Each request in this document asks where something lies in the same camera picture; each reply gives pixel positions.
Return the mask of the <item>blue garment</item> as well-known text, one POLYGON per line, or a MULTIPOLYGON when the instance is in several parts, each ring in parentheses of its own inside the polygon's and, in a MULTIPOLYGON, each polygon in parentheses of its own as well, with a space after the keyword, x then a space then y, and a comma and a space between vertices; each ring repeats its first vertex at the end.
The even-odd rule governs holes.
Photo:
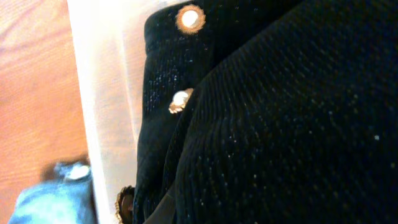
POLYGON ((12 224, 94 224, 91 167, 59 162, 55 178, 23 190, 10 217, 12 224))

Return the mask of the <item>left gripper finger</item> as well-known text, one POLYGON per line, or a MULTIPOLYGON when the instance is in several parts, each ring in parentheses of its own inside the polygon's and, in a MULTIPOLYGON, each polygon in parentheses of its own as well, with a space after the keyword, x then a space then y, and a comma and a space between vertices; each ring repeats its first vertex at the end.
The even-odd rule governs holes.
POLYGON ((117 194, 115 202, 115 217, 118 224, 132 224, 133 221, 133 201, 135 188, 131 185, 123 187, 117 194))

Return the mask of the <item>clear plastic storage bin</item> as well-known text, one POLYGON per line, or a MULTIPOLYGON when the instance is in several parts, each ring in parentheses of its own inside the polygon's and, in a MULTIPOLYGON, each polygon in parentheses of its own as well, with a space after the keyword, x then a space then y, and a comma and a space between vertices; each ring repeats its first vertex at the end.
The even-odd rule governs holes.
POLYGON ((68 0, 99 223, 135 185, 146 61, 144 24, 169 0, 68 0))

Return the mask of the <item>black knit cardigan gold buttons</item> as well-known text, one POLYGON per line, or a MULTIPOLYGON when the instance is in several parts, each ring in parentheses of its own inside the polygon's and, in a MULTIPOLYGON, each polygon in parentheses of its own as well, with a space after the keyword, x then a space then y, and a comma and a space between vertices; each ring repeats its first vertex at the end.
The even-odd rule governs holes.
POLYGON ((146 20, 133 222, 396 223, 397 1, 146 20))

